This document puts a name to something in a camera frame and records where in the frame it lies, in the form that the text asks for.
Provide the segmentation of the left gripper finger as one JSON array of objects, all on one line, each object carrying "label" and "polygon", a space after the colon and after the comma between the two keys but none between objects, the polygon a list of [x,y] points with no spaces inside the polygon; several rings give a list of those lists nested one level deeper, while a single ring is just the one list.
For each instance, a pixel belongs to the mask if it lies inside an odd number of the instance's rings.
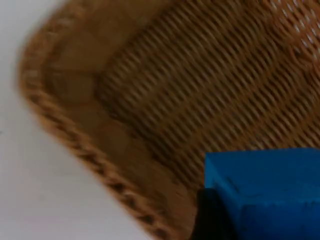
[{"label": "left gripper finger", "polygon": [[236,229],[217,191],[203,188],[197,192],[197,213],[191,240],[237,240]]}]

